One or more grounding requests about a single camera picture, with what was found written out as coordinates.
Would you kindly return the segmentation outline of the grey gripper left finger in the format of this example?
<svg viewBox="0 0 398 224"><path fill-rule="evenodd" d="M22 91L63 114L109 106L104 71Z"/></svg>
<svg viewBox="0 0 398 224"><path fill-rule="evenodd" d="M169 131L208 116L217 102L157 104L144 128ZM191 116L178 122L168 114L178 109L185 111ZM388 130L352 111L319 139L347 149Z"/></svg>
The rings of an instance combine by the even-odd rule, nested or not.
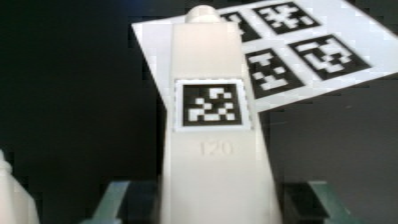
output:
<svg viewBox="0 0 398 224"><path fill-rule="evenodd" d="M159 184L113 181L93 216L79 224L157 224Z"/></svg>

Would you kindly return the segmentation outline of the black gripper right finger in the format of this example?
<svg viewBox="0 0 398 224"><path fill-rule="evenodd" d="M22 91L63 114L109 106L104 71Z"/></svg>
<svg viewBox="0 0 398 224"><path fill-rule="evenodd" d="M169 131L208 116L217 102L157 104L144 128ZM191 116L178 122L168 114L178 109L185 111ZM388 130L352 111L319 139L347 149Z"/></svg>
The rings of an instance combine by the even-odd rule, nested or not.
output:
<svg viewBox="0 0 398 224"><path fill-rule="evenodd" d="M326 181L283 185L285 224L356 224L356 217Z"/></svg>

